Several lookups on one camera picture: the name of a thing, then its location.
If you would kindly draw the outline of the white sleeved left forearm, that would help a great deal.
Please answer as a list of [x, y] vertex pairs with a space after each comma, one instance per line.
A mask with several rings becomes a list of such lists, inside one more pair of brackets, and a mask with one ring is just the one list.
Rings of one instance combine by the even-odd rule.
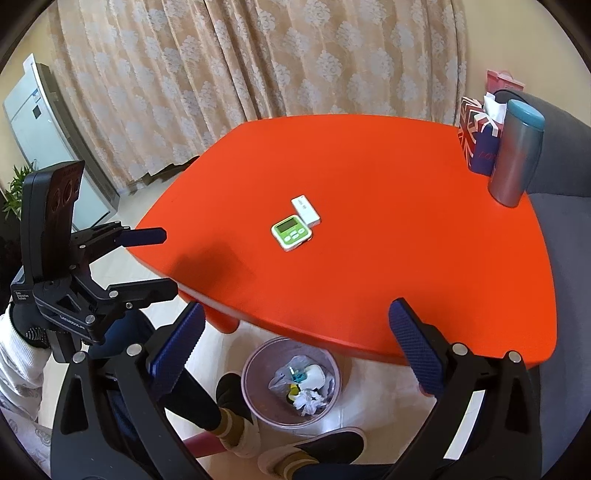
[[1, 315], [1, 412], [28, 455], [50, 476], [52, 432], [38, 423], [50, 350], [31, 345], [18, 333], [12, 307]]

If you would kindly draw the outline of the black gloved left hand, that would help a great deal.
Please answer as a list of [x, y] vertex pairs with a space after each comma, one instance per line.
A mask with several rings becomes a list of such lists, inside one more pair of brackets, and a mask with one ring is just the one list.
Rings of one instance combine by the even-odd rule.
[[30, 346], [50, 349], [47, 336], [47, 321], [32, 303], [10, 303], [11, 323], [18, 335]]

